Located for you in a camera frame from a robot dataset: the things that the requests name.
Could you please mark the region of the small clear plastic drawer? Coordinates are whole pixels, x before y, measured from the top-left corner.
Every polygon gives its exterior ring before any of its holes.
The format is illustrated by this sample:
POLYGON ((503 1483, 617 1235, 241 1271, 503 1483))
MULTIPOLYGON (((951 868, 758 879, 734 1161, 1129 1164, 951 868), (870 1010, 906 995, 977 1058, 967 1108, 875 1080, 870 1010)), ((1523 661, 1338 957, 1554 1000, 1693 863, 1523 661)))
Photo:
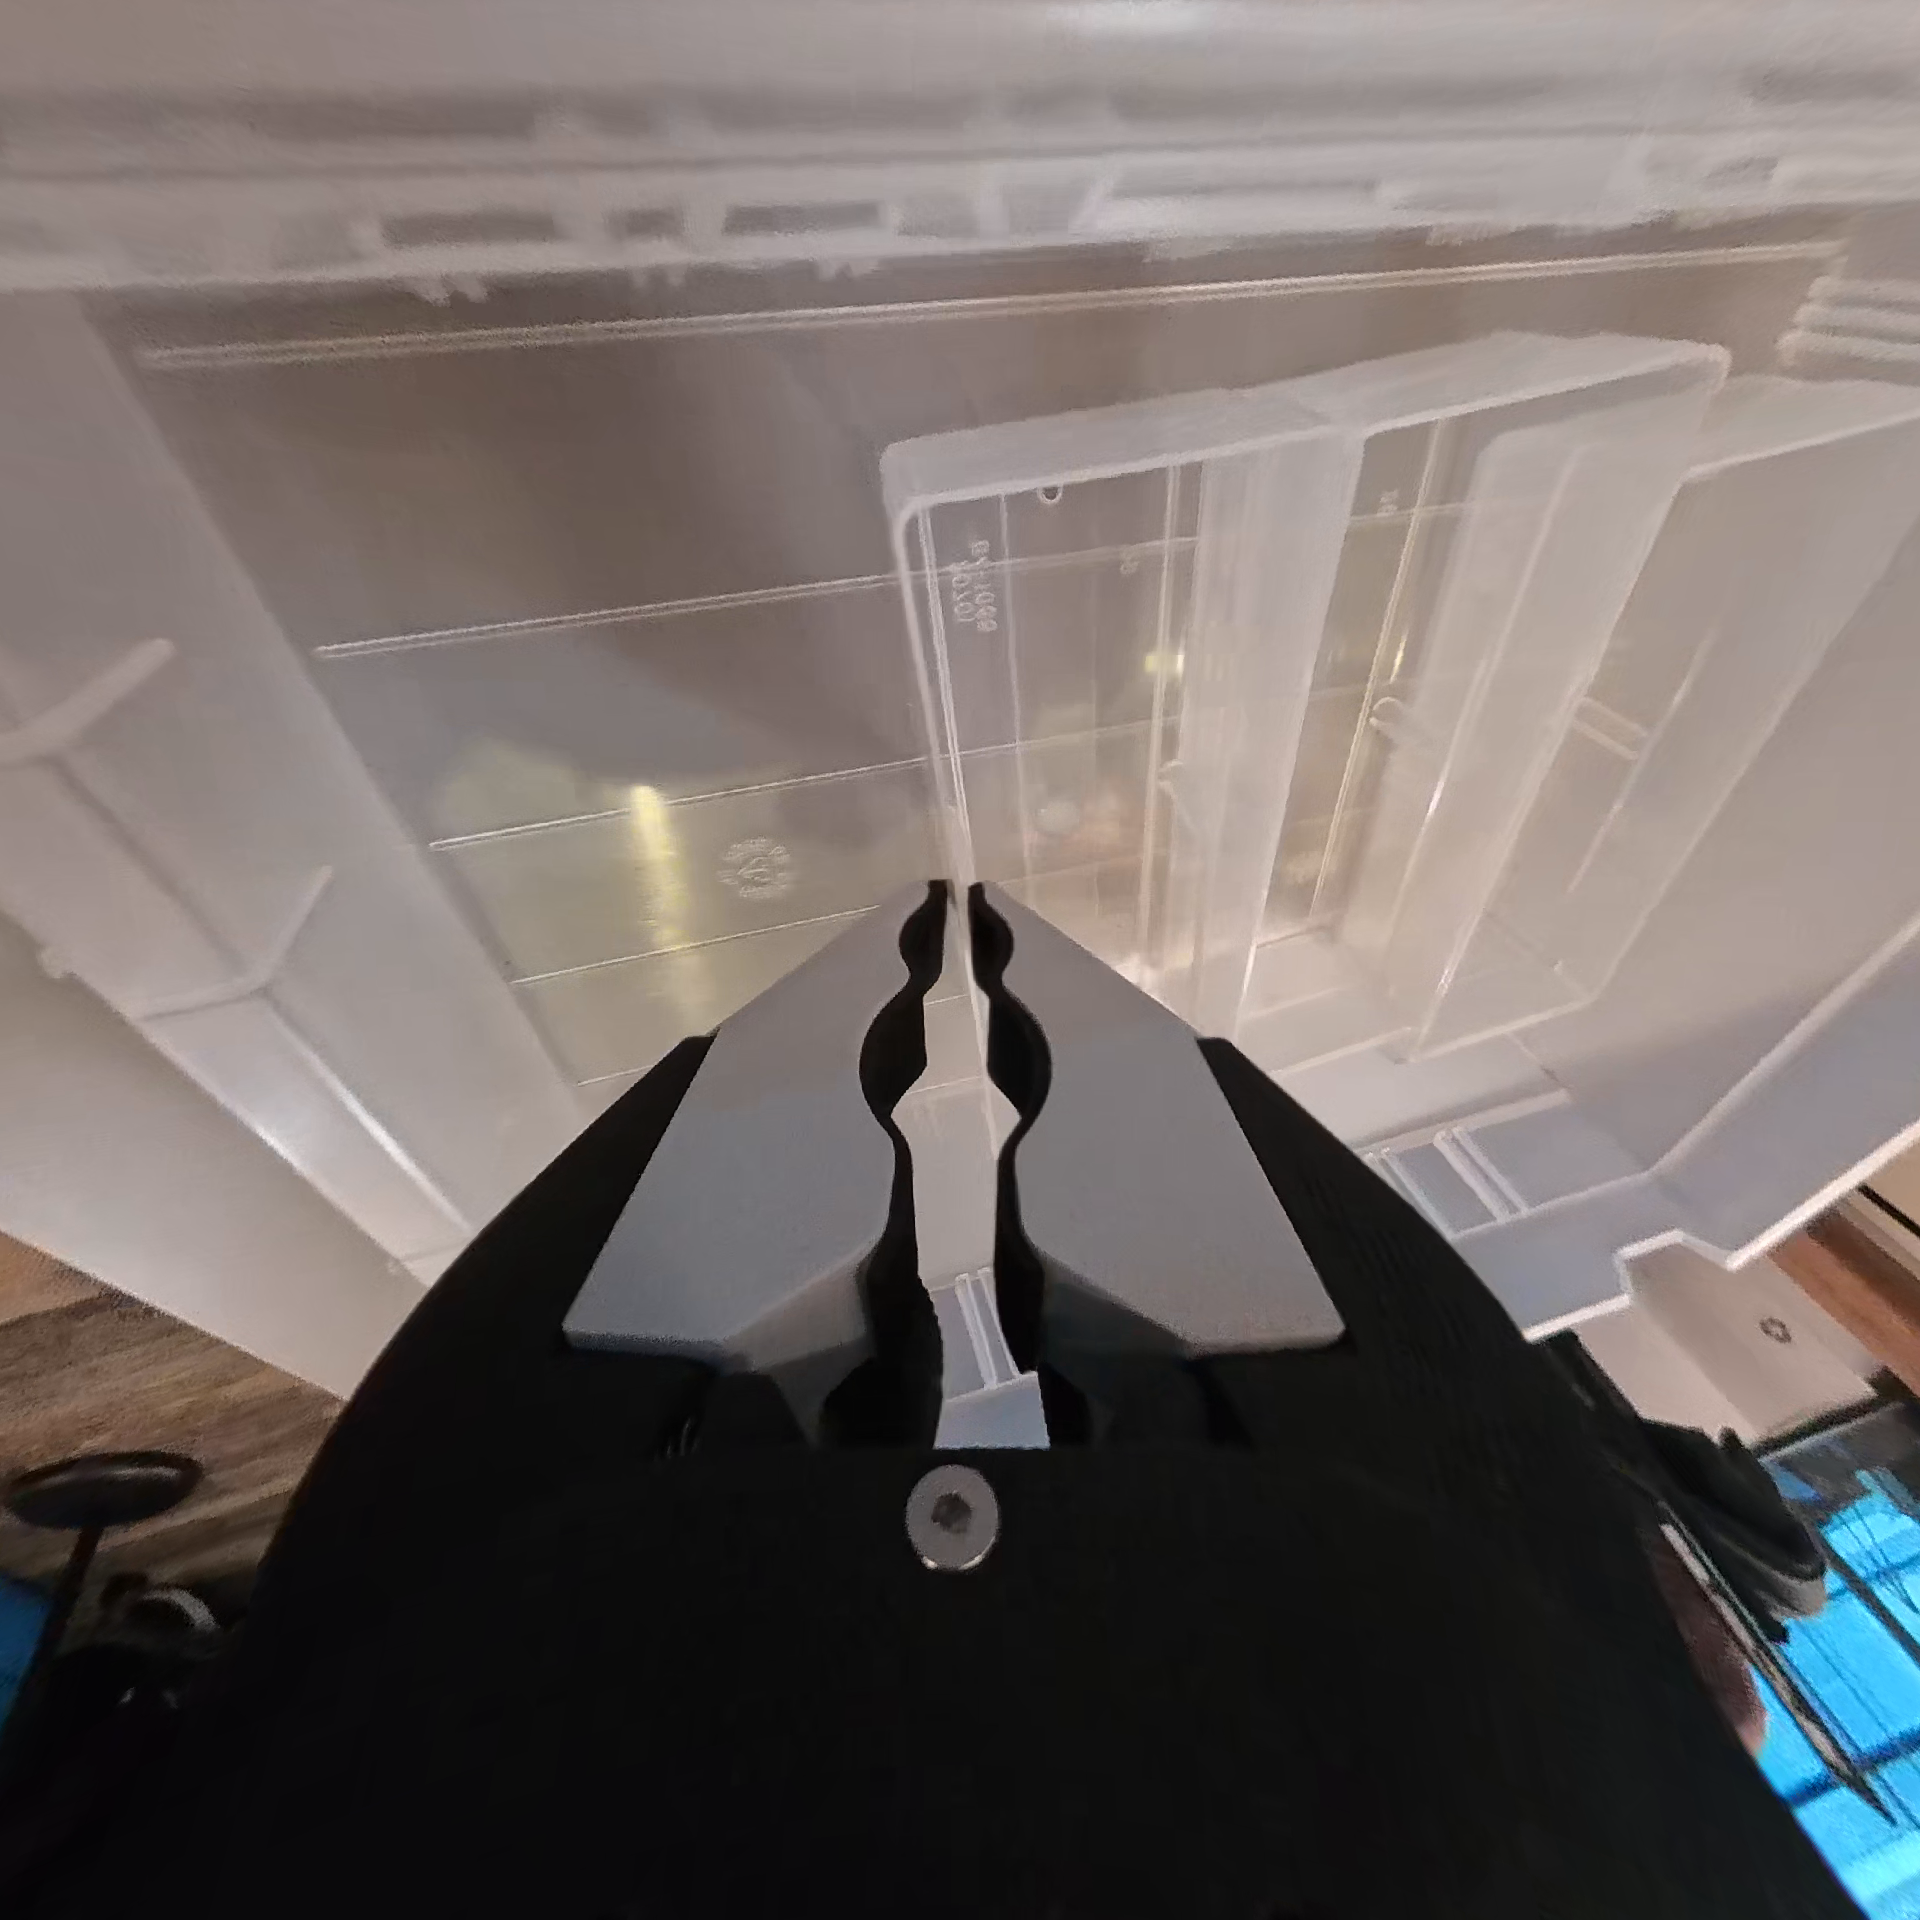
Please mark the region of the small clear plastic drawer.
MULTIPOLYGON (((1232 1039, 1358 468, 1358 433, 1287 386, 882 453, 983 1069, 977 882, 1168 1005, 1210 1061, 1232 1039)), ((1013 1109, 993 1085, 987 1108, 1001 1153, 1013 1109)), ((1087 1445, 1164 1391, 1188 1405, 1177 1433, 1213 1427, 1206 1358, 1011 1358, 1052 1445, 1087 1445)))
POLYGON ((1486 333, 1311 376, 1362 468, 1246 1036, 1420 1061, 1578 1003, 1523 847, 1732 373, 1486 333))
POLYGON ((1916 388, 1738 376, 1580 702, 1624 769, 1572 872, 1554 957, 1620 969, 1916 523, 1916 388))

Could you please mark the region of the clear plastic storage bin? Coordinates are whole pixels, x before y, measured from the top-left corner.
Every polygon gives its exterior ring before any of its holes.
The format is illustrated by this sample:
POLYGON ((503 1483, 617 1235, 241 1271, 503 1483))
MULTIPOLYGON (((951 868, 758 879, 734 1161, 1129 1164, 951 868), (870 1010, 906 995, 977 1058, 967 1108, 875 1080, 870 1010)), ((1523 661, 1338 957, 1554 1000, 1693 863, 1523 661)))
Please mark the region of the clear plastic storage bin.
MULTIPOLYGON (((3 2, 3 1229, 349 1395, 951 882, 892 444, 1500 330, 1916 388, 1916 2, 3 2)), ((1246 1010, 1530 1332, 1914 1153, 1916 525, 1594 1000, 1246 1010)))

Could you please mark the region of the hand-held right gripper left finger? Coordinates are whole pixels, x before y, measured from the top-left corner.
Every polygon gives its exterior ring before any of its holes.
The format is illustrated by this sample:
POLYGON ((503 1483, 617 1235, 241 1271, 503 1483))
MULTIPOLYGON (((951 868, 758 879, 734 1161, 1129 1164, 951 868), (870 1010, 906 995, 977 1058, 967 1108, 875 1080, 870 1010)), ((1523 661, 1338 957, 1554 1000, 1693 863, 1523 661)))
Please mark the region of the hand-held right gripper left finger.
POLYGON ((573 1349, 775 1384, 842 1437, 928 1427, 942 1335, 900 1108, 928 1067, 949 879, 907 884, 728 1014, 564 1312, 573 1349))

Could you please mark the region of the white recycling cabinet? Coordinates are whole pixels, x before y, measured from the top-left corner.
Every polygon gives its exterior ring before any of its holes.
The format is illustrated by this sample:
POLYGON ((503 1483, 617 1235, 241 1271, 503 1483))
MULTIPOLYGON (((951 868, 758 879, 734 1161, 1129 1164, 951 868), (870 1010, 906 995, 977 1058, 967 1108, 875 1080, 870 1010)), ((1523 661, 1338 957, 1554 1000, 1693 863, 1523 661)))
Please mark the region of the white recycling cabinet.
POLYGON ((1881 1361, 1775 1260, 1717 1265, 1661 1247, 1634 1265, 1634 1300, 1720 1391, 1750 1443, 1881 1399, 1881 1361))

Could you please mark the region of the large grid window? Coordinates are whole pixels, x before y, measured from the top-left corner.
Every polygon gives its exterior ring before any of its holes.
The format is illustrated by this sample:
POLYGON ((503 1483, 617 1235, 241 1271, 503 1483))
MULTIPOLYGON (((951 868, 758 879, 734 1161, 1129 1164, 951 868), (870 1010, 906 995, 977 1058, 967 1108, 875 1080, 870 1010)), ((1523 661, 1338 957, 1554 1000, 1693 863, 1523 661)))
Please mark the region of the large grid window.
POLYGON ((1916 1427, 1881 1408, 1768 1470, 1826 1551, 1826 1607, 1791 1627, 1783 1659, 1878 1802, 1776 1699, 1762 1765, 1869 1915, 1916 1915, 1916 1427))

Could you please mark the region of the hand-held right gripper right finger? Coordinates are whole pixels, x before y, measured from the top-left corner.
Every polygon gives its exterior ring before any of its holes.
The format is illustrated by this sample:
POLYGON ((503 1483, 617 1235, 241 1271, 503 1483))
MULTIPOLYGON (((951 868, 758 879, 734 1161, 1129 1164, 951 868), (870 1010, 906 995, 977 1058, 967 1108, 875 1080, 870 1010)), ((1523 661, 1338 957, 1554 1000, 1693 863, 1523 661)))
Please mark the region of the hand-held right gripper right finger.
POLYGON ((1201 1036, 991 882, 967 890, 1019 1361, 1320 1352, 1344 1317, 1201 1036))

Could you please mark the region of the black round floor stand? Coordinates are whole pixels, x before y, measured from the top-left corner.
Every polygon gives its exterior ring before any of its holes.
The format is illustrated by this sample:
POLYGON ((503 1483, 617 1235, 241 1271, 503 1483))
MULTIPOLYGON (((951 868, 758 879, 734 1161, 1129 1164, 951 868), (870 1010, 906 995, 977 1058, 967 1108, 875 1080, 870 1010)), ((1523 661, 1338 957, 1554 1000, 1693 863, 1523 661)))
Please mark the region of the black round floor stand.
POLYGON ((165 1518, 200 1486, 200 1459, 161 1448, 82 1454, 27 1470, 6 1483, 3 1511, 12 1522, 69 1536, 32 1668, 60 1652, 102 1542, 113 1530, 165 1518))

